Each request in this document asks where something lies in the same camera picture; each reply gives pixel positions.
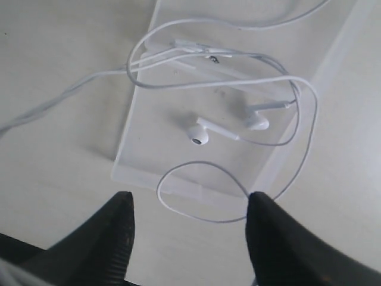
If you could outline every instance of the transparent plastic box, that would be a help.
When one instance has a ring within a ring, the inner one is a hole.
[[[213,17],[237,23],[270,23],[293,18],[320,0],[158,0],[150,29],[181,18]],[[216,24],[181,24],[164,29],[145,43],[146,54],[167,49],[175,40],[187,40],[219,48],[260,52],[276,58],[290,74],[309,80],[324,95],[355,35],[375,0],[332,0],[319,12],[290,25],[258,32],[244,32]],[[256,79],[279,73],[247,58],[207,58],[176,61],[138,73],[150,84],[186,83],[200,80]],[[303,89],[302,119],[308,126],[313,99]],[[210,141],[193,145],[186,130],[197,116],[220,124],[242,137],[280,142],[290,136],[295,109],[265,112],[266,131],[243,126],[247,104],[292,98],[287,83],[186,90],[135,88],[126,127],[115,160],[112,179],[156,189],[172,167],[187,161],[205,160],[231,171],[249,190],[269,189],[289,154],[285,147],[261,147],[233,141],[209,132]],[[234,183],[211,167],[189,166],[163,185],[163,191],[201,203],[243,213],[246,199]]]

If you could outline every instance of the earbud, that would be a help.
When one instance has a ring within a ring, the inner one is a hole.
[[[239,136],[237,134],[225,129],[220,125],[203,119],[202,117],[197,118],[196,125],[189,128],[186,133],[192,143],[195,145],[204,145],[209,141],[207,129],[230,139],[239,140]]]
[[[289,108],[290,102],[288,101],[275,101],[264,104],[250,105],[246,108],[246,118],[244,124],[250,130],[266,130],[270,126],[270,122],[266,117],[261,115],[259,111]]]

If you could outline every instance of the black object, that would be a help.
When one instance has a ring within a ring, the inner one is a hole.
[[[133,198],[118,192],[87,222],[46,251],[5,235],[0,257],[57,286],[124,281],[135,237]]]
[[[324,243],[263,192],[249,198],[246,240],[259,286],[381,285],[381,274]]]

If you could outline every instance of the white earbud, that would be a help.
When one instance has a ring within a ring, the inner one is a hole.
[[[239,136],[224,127],[214,124],[202,117],[197,118],[195,126],[187,130],[188,138],[196,145],[204,145],[209,141],[207,129],[233,140],[239,140]]]
[[[266,130],[270,126],[270,122],[259,111],[289,108],[289,106],[289,101],[275,101],[247,106],[246,114],[248,117],[245,120],[245,126],[250,130]]]

